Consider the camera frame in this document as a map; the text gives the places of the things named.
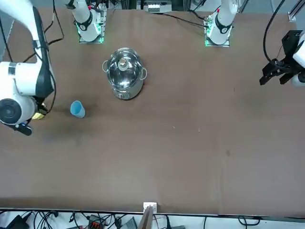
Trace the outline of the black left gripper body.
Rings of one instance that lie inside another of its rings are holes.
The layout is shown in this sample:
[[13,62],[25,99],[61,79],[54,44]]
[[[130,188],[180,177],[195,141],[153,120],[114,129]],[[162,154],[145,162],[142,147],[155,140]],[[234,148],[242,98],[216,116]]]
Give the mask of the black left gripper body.
[[290,30],[283,38],[285,57],[277,63],[293,72],[303,70],[303,30]]

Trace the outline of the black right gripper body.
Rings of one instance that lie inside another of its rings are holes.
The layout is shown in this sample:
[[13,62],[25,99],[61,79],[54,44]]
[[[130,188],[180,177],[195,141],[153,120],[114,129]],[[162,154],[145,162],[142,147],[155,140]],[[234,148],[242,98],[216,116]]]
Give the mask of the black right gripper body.
[[41,97],[37,97],[37,96],[33,96],[32,97],[36,103],[36,112],[40,113],[42,115],[46,115],[48,113],[48,109],[44,103],[45,98],[41,98]]

